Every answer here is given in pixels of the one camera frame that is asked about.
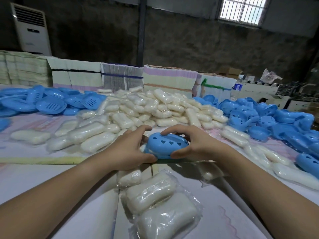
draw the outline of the water bottle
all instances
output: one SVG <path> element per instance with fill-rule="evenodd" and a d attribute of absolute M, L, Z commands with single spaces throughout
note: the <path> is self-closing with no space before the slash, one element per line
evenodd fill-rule
<path fill-rule="evenodd" d="M 239 75 L 238 79 L 236 80 L 236 83 L 234 84 L 231 92 L 230 92 L 230 99 L 231 100 L 237 100 L 239 93 L 241 91 L 242 88 L 242 83 L 244 80 L 244 75 Z"/>

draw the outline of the hand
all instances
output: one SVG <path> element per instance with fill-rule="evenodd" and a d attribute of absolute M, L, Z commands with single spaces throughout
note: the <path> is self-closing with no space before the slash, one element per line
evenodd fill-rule
<path fill-rule="evenodd" d="M 152 127 L 142 125 L 135 131 L 127 130 L 119 136 L 108 148 L 96 154 L 101 157 L 112 170 L 130 170 L 142 163 L 154 163 L 157 159 L 152 154 L 144 154 L 139 148 L 148 137 L 145 131 L 151 131 Z"/>
<path fill-rule="evenodd" d="M 190 144 L 186 148 L 174 151 L 171 154 L 172 158 L 188 158 L 190 160 L 218 160 L 223 152 L 231 149 L 227 144 L 218 141 L 205 133 L 196 126 L 184 126 L 181 124 L 169 127 L 161 132 L 162 135 L 170 133 L 184 134 Z"/>

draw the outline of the slotted vent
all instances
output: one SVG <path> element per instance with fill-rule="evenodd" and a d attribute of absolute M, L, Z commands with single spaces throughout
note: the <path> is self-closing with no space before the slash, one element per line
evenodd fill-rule
<path fill-rule="evenodd" d="M 14 6 L 14 10 L 19 22 L 45 27 L 43 14 L 41 12 L 17 6 Z"/>

